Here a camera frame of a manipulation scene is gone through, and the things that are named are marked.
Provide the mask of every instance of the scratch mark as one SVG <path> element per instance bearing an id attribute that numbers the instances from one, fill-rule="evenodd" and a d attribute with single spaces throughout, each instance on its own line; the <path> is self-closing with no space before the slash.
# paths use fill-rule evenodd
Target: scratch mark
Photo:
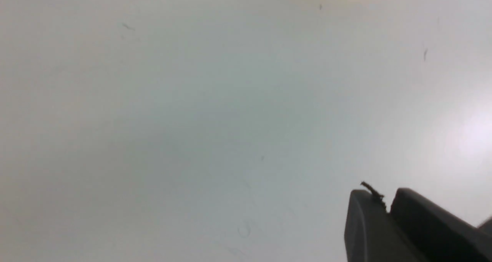
<path id="1" fill-rule="evenodd" d="M 15 219 L 15 222 L 17 223 L 17 225 L 19 225 L 19 226 L 22 225 L 21 220 L 19 220 L 19 217 L 17 215 L 14 215 L 14 219 Z"/>
<path id="2" fill-rule="evenodd" d="M 260 227 L 260 225 L 254 219 L 248 218 L 248 219 L 246 219 L 246 221 L 248 221 L 251 228 L 254 230 L 254 232 L 256 234 L 258 234 L 259 237 L 261 237 L 263 239 L 266 239 L 269 237 L 267 234 L 265 234 L 263 229 Z"/>
<path id="3" fill-rule="evenodd" d="M 125 28 L 129 29 L 130 31 L 135 31 L 135 28 L 132 28 L 132 27 L 128 26 L 126 23 L 122 23 L 121 25 L 122 25 L 123 27 L 125 27 Z"/>
<path id="4" fill-rule="evenodd" d="M 215 243 L 218 244 L 223 249 L 225 249 L 230 254 L 234 255 L 240 262 L 244 262 L 246 259 L 249 258 L 249 255 L 245 254 L 244 252 L 242 252 L 241 250 L 239 250 L 237 248 L 228 247 L 224 244 L 221 244 L 218 241 L 215 241 Z"/>
<path id="5" fill-rule="evenodd" d="M 297 214 L 289 205 L 287 205 L 287 212 L 290 213 L 292 216 L 294 216 L 294 218 L 298 219 Z"/>
<path id="6" fill-rule="evenodd" d="M 277 222 L 279 224 L 279 227 L 280 227 L 280 234 L 284 235 L 285 234 L 285 230 L 284 230 L 284 226 L 283 226 L 283 218 L 280 216 L 280 215 L 276 215 L 276 218 L 277 218 Z"/>
<path id="7" fill-rule="evenodd" d="M 251 185 L 242 177 L 238 177 L 235 174 L 232 174 L 237 180 L 241 181 L 241 183 L 248 189 L 249 193 L 249 199 L 251 200 L 251 203 L 253 206 L 256 206 L 256 201 L 253 198 L 253 191 L 251 190 Z"/>
<path id="8" fill-rule="evenodd" d="M 241 238 L 248 238 L 249 235 L 251 234 L 251 226 L 249 225 L 248 221 L 244 220 L 244 227 L 246 229 L 246 232 L 241 232 L 241 228 L 238 227 L 238 234 L 241 236 Z"/>

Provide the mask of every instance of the gray plastic object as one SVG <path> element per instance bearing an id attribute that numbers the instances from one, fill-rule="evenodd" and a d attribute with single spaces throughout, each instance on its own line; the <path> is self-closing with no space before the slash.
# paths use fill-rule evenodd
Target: gray plastic object
<path id="1" fill-rule="evenodd" d="M 386 212 L 379 194 L 353 190 L 345 243 L 348 262 L 492 262 L 492 219 L 475 228 L 411 189 Z"/>

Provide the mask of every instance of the small dark debris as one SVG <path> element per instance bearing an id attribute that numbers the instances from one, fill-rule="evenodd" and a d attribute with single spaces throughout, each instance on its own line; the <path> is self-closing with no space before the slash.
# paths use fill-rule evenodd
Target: small dark debris
<path id="1" fill-rule="evenodd" d="M 126 23 L 121 24 L 123 27 L 129 29 L 130 31 L 135 31 L 135 28 L 128 26 Z"/>
<path id="2" fill-rule="evenodd" d="M 366 187 L 371 192 L 373 199 L 377 203 L 381 204 L 384 207 L 384 209 L 386 209 L 386 204 L 383 202 L 383 198 L 384 198 L 383 194 L 380 194 L 379 192 L 374 190 L 374 188 L 365 181 L 361 182 L 361 185 Z"/>

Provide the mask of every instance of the white surface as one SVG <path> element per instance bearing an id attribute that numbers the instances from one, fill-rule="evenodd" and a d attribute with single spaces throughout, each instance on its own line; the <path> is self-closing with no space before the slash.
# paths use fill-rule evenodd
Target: white surface
<path id="1" fill-rule="evenodd" d="M 345 261 L 362 180 L 481 223 L 491 20 L 490 0 L 0 0 L 1 260 Z"/>

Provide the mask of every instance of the white table surface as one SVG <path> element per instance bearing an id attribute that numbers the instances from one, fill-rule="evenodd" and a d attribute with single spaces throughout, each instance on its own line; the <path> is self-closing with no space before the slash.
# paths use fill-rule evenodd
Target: white table surface
<path id="1" fill-rule="evenodd" d="M 362 180 L 492 215 L 490 0 L 0 0 L 0 25 L 3 262 L 343 262 Z"/>

